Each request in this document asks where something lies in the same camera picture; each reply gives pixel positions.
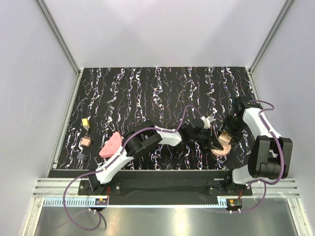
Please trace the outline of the pink round power strip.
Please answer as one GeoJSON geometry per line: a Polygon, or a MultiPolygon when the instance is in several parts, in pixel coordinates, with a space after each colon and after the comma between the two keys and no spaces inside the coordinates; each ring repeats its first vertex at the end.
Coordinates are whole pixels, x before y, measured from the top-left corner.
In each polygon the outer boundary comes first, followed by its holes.
{"type": "Polygon", "coordinates": [[[223,150],[219,149],[212,149],[211,152],[216,156],[226,156],[231,151],[231,145],[230,144],[222,144],[223,150]]]}

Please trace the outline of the pink triangular power socket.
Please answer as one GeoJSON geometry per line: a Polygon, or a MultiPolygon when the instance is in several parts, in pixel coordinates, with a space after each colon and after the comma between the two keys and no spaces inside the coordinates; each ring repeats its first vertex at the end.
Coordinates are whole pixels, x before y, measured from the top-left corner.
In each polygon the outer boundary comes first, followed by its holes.
{"type": "Polygon", "coordinates": [[[113,133],[108,141],[99,152],[99,156],[103,159],[112,157],[122,145],[122,137],[119,132],[113,133]]]}

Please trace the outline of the pink plug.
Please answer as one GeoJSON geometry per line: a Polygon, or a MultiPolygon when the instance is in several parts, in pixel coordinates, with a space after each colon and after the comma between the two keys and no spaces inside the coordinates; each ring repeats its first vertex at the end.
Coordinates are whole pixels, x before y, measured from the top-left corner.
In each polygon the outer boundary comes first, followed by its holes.
{"type": "Polygon", "coordinates": [[[91,143],[92,139],[90,137],[83,137],[80,142],[81,146],[84,147],[90,147],[91,143]]]}

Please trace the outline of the yellow plug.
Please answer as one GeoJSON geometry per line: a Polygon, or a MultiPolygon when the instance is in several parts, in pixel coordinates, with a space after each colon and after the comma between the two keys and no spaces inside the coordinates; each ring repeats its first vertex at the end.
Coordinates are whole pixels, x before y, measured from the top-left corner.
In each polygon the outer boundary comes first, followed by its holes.
{"type": "Polygon", "coordinates": [[[87,118],[82,119],[82,126],[84,129],[89,130],[90,124],[89,124],[89,120],[87,118]]]}

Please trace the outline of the dark grey plug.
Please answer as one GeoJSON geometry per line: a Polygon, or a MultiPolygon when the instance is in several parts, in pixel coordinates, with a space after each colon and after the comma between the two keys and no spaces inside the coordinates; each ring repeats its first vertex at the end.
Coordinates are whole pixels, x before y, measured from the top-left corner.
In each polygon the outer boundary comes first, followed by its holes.
{"type": "Polygon", "coordinates": [[[81,160],[81,161],[85,161],[88,159],[88,157],[83,153],[78,153],[76,158],[77,160],[81,160]]]}

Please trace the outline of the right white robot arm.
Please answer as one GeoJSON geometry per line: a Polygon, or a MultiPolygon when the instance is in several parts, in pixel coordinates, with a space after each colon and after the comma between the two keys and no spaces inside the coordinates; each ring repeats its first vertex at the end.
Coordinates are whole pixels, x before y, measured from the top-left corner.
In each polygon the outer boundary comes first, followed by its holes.
{"type": "Polygon", "coordinates": [[[234,113],[228,115],[220,129],[223,148],[239,142],[246,128],[255,138],[247,165],[229,171],[222,183],[228,195],[236,195],[255,182],[275,185],[288,176],[293,141],[279,134],[268,121],[262,100],[247,96],[234,99],[234,113]]]}

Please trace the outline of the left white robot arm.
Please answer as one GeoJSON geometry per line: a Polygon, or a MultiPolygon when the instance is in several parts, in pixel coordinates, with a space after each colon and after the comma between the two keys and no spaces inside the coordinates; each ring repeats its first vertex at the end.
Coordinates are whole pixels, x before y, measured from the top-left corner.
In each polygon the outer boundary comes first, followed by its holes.
{"type": "Polygon", "coordinates": [[[205,149],[223,150],[204,117],[187,124],[180,123],[176,129],[161,128],[149,120],[123,136],[115,132],[99,153],[100,157],[108,160],[88,177],[89,189],[100,195],[106,190],[106,184],[130,161],[144,156],[158,145],[175,147],[185,141],[198,142],[205,149]]]}

